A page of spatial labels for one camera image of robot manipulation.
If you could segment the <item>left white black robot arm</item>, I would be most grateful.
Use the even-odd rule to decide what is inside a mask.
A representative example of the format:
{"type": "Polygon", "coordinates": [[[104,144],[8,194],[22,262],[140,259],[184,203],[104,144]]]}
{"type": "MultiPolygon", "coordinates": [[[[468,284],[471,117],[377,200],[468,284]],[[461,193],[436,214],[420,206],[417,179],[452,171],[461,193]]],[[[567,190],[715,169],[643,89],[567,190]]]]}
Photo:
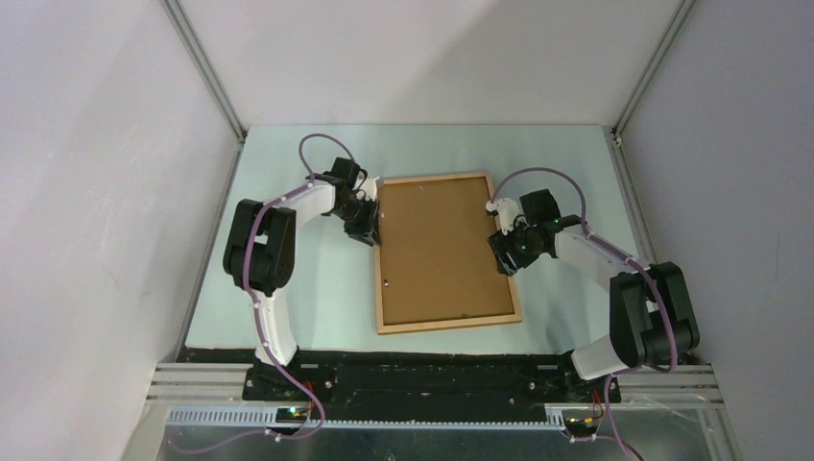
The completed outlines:
{"type": "Polygon", "coordinates": [[[281,400],[295,398],[303,387],[302,372],[289,365],[299,346],[286,293],[295,270],[297,234],[316,218],[335,216],[349,238],[379,246],[381,184],[354,160],[336,158],[329,171],[308,176],[295,189],[266,203],[244,199],[235,209],[223,266],[234,285],[250,296],[255,356],[276,365],[266,386],[281,400]]]}

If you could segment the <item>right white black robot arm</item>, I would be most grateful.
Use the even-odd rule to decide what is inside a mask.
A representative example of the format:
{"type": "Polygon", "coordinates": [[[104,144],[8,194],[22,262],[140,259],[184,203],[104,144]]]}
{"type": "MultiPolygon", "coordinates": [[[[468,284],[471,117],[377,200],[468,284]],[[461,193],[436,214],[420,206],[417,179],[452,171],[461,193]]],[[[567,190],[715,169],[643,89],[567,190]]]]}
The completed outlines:
{"type": "Polygon", "coordinates": [[[563,216],[547,189],[514,201],[488,201],[485,211],[498,229],[488,244],[500,274],[512,277],[542,255],[570,264],[610,297],[609,331],[569,353],[558,386],[568,400],[582,401],[598,377],[649,367],[668,371],[700,343],[700,331],[682,269],[663,262],[645,266],[594,232],[578,215],[563,216]]]}

